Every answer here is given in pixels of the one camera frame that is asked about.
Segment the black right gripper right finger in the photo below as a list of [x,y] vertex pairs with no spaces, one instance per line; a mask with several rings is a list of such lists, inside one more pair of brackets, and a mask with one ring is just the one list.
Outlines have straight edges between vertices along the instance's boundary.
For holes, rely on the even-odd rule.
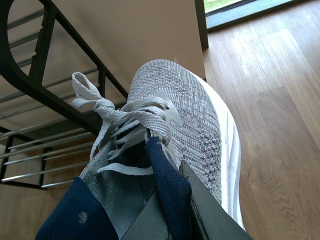
[[221,207],[184,160],[180,173],[191,185],[191,225],[193,240],[251,240]]

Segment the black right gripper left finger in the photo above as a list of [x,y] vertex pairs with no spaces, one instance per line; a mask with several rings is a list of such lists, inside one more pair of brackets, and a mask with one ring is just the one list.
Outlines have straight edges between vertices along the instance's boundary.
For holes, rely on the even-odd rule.
[[123,240],[172,240],[158,191],[152,192],[147,204],[125,233]]

